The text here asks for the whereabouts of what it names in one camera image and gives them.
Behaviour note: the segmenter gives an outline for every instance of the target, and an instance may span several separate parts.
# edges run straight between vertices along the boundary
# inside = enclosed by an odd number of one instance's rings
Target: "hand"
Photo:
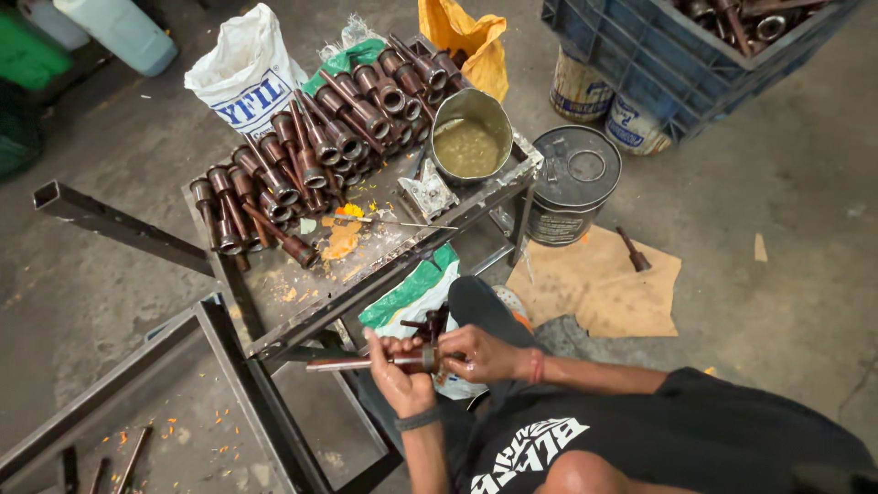
[[[474,324],[439,336],[442,355],[462,353],[466,362],[443,357],[442,365],[469,382],[491,383],[503,379],[530,379],[530,350],[516,348]]]
[[[396,415],[408,418],[433,408],[436,403],[433,378],[429,374],[405,375],[385,357],[385,352],[408,352],[421,346],[423,341],[420,338],[378,338],[371,328],[366,328],[364,333],[369,341],[372,378]]]

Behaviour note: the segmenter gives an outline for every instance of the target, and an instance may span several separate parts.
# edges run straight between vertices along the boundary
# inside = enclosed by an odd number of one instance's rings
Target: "bucket lid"
[[[545,163],[534,194],[558,206],[583,207],[604,201],[622,172],[622,156],[600,131],[580,125],[556,127],[534,147]]]

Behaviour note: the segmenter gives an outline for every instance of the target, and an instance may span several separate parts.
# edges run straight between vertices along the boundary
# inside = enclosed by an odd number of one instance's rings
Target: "white graphic print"
[[[471,494],[494,494],[518,472],[548,467],[558,452],[587,428],[575,418],[550,418],[522,427],[512,444],[497,453],[493,472],[472,478]]]

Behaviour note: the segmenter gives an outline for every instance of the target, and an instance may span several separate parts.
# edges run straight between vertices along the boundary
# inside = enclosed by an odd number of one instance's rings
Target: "person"
[[[442,365],[487,384],[492,403],[478,419],[437,396],[429,375],[386,361],[420,339],[366,330],[372,363],[359,376],[360,398],[406,456],[414,494],[878,488],[863,443],[804,405],[691,367],[665,373],[552,356],[476,277],[451,285],[449,306],[461,328],[439,337],[440,354],[454,354]]]

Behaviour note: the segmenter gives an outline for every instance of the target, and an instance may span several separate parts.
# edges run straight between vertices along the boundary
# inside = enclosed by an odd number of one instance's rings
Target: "yellow plastic bag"
[[[454,0],[418,0],[421,34],[439,49],[462,49],[470,56],[461,73],[472,85],[503,101],[506,79],[506,53],[498,38],[506,31],[506,18],[487,15],[471,18]]]

